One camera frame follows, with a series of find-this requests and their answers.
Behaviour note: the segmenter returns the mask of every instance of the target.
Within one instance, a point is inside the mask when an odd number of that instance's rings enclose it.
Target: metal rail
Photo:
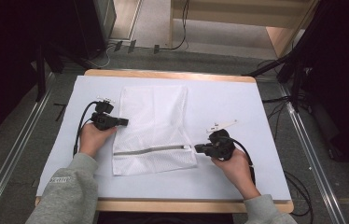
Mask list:
[[[33,129],[35,128],[35,125],[37,124],[38,119],[40,118],[44,107],[46,106],[47,100],[51,93],[51,87],[54,81],[55,81],[55,75],[50,73],[47,80],[48,89],[46,93],[44,94],[40,102],[35,103],[35,106],[33,107],[32,112],[29,115],[29,118],[26,120],[25,124],[23,125],[17,140],[12,146],[12,149],[9,151],[7,158],[3,163],[2,168],[0,169],[0,197],[7,185],[8,180],[11,177],[12,172],[14,171],[18,163],[18,160],[21,157],[23,149],[25,148],[31,133],[33,132]]]
[[[290,95],[290,91],[288,90],[286,84],[280,84],[280,90],[283,96]],[[287,110],[290,114],[291,120],[293,121],[294,127],[299,136],[306,158],[308,159],[308,162],[311,165],[312,172],[314,174],[314,179],[316,180],[316,184],[320,189],[320,193],[322,194],[332,223],[346,223],[337,197],[335,196],[334,191],[332,190],[332,187],[329,184],[326,174],[320,164],[320,161],[317,158],[316,153],[314,152],[314,146],[312,145],[308,133],[306,132],[305,127],[303,126],[300,115],[294,110],[291,104],[287,104]]]

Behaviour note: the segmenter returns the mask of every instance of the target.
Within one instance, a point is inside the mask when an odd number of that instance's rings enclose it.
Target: gray sleeve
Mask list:
[[[77,153],[67,168],[53,175],[26,223],[92,223],[97,203],[93,173],[97,167],[92,157]]]
[[[273,204],[272,196],[261,195],[257,198],[245,200],[248,220],[247,224],[292,224],[297,223],[294,218],[286,213],[280,213]]]

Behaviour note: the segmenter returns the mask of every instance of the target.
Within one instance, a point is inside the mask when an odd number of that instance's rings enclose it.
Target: white board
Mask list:
[[[125,86],[164,85],[184,85],[188,88],[184,126],[193,146],[208,143],[206,129],[215,122],[237,119],[238,123],[226,130],[249,152],[255,165],[258,190],[261,194],[271,194],[277,201],[291,200],[256,83],[84,76],[77,78],[36,196],[42,195],[55,171],[67,167],[71,162],[79,120],[87,104],[96,101],[96,96],[119,102],[121,90]],[[91,117],[93,111],[94,106],[88,111],[85,120]],[[111,116],[118,115],[119,105],[114,104]],[[192,169],[151,175],[113,176],[113,141],[114,136],[106,141],[96,156],[100,165],[95,172],[99,198],[242,200],[237,189],[204,154],[197,154],[198,166]]]

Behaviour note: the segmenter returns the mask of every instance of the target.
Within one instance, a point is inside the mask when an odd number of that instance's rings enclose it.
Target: person's left hand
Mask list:
[[[81,130],[79,152],[85,153],[92,158],[96,152],[102,147],[111,134],[115,133],[117,127],[100,131],[92,123],[85,124]]]

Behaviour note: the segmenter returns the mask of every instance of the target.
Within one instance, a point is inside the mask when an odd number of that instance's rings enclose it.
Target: hand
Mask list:
[[[96,152],[102,147],[111,134],[117,130],[117,127],[100,131],[92,123],[84,125],[81,130],[79,152],[85,153],[92,158]]]
[[[247,157],[241,150],[235,148],[228,161],[212,158],[212,162],[224,172],[224,175],[239,190],[245,200],[261,195],[253,184]]]

